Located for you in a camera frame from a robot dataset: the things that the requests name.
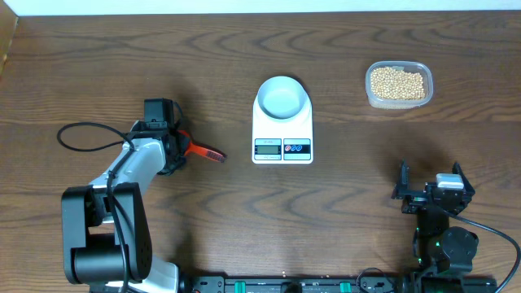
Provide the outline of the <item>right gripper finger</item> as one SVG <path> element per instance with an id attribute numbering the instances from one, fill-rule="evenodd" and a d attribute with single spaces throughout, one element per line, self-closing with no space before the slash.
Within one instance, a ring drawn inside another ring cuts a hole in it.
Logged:
<path id="1" fill-rule="evenodd" d="M 465 190 L 466 193 L 468 193 L 468 194 L 474 194 L 475 193 L 474 187 L 470 184 L 470 182 L 466 178 L 464 172 L 462 171 L 461 165 L 458 162 L 455 162 L 453 164 L 452 173 L 453 174 L 457 174 L 457 175 L 459 175 L 461 177 L 462 183 L 463 183 L 463 187 L 464 187 L 464 190 Z"/>
<path id="2" fill-rule="evenodd" d="M 409 167 L 405 160 L 402 160 L 398 179 L 392 192 L 393 199 L 403 199 L 409 192 Z"/>

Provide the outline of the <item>red plastic scoop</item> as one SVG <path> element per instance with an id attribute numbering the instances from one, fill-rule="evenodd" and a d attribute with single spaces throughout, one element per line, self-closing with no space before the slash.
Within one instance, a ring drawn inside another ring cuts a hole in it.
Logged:
<path id="1" fill-rule="evenodd" d="M 193 153 L 211 161 L 219 163 L 225 162 L 227 156 L 223 152 L 211 148 L 210 146 L 196 144 L 185 130 L 178 130 L 177 132 L 182 140 L 181 149 L 184 156 Z"/>

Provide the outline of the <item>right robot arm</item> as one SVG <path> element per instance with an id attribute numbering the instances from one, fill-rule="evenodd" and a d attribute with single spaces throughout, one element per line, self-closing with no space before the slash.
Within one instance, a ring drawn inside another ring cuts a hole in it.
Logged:
<path id="1" fill-rule="evenodd" d="M 419 267 L 398 278 L 396 292 L 494 292 L 492 278 L 470 277 L 477 254 L 477 234 L 451 226 L 449 218 L 462 212 L 475 190 L 455 163 L 450 173 L 438 173 L 422 190 L 409 188 L 409 166 L 403 162 L 392 192 L 401 212 L 416 216 L 413 254 Z"/>

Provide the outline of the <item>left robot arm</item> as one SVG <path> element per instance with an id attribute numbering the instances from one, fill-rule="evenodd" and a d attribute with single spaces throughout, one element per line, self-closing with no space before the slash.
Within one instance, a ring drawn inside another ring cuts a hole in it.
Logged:
<path id="1" fill-rule="evenodd" d="M 147 99 L 144 118 L 119 132 L 121 153 L 86 186 L 61 198 L 63 270 L 71 284 L 135 290 L 154 280 L 154 257 L 142 201 L 156 176 L 169 176 L 185 162 L 179 127 L 182 110 L 166 98 Z"/>

